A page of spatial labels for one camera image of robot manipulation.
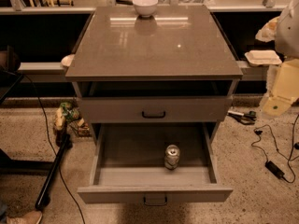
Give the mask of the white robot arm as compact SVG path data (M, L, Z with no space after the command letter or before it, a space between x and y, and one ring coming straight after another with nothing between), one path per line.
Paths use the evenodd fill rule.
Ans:
M299 0L291 0L255 38L263 42L274 40L276 52L285 57L278 68L268 70L267 93L260 102L264 115L277 117L299 98Z

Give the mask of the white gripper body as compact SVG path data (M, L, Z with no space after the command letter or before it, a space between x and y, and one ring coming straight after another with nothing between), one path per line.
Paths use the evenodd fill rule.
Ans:
M290 59L270 65L266 79L267 92L260 102L263 118L276 118L299 99L299 60Z

